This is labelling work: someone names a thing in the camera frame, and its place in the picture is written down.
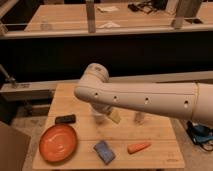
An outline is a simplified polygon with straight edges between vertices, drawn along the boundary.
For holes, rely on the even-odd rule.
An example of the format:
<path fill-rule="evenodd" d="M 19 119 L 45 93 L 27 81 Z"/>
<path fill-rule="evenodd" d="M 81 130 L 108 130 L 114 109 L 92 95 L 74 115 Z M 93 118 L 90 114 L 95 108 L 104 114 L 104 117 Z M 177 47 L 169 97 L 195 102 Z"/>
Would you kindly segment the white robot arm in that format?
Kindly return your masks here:
<path fill-rule="evenodd" d="M 91 63 L 74 94 L 79 100 L 101 108 L 115 106 L 213 127 L 212 84 L 110 83 L 107 69 Z"/>

